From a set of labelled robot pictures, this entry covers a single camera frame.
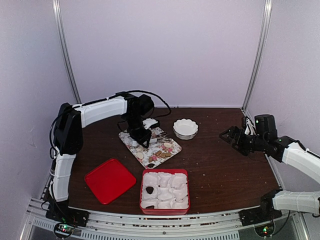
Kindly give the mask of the dark heart chocolate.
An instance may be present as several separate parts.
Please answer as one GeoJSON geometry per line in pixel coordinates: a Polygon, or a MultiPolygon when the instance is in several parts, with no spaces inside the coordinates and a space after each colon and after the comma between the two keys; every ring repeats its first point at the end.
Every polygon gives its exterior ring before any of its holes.
{"type": "Polygon", "coordinates": [[[151,195],[151,194],[154,192],[154,190],[155,190],[155,188],[152,187],[152,186],[148,186],[148,187],[145,188],[145,191],[146,191],[149,195],[151,195]]]}

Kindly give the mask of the dark chocolate front cell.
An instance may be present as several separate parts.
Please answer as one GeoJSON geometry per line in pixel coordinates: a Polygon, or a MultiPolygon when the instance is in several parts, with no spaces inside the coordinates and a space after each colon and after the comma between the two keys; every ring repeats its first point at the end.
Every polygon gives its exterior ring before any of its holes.
{"type": "Polygon", "coordinates": [[[149,206],[145,207],[145,209],[154,209],[154,208],[155,208],[154,205],[149,205],[149,206]]]}

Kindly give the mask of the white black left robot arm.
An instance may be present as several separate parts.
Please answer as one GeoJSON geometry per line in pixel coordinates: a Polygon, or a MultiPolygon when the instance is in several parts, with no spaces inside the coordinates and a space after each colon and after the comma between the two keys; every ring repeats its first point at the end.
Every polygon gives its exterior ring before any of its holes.
{"type": "Polygon", "coordinates": [[[122,116],[127,121],[129,136],[139,145],[148,148],[152,132],[145,126],[143,116],[153,108],[154,102],[150,96],[135,96],[125,91],[83,104],[64,103],[60,106],[58,116],[53,122],[51,140],[55,151],[55,165],[49,194],[58,202],[51,210],[55,217],[61,222],[67,222],[72,218],[71,209],[61,202],[69,198],[72,166],[84,145],[83,129],[95,122],[122,116]]]}

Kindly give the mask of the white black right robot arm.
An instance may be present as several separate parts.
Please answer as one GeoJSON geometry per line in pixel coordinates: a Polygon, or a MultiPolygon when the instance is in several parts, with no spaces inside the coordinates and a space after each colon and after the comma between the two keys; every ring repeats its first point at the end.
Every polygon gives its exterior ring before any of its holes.
{"type": "MultiPolygon", "coordinates": [[[[316,182],[320,181],[320,156],[306,148],[299,140],[289,136],[278,136],[275,118],[271,114],[260,114],[251,121],[242,118],[242,127],[231,126],[219,137],[242,154],[262,152],[279,163],[291,166],[316,182]]],[[[260,199],[259,207],[242,210],[239,215],[244,226],[271,221],[282,216],[282,211],[295,211],[320,215],[319,191],[287,191],[275,189],[260,199]]]]}

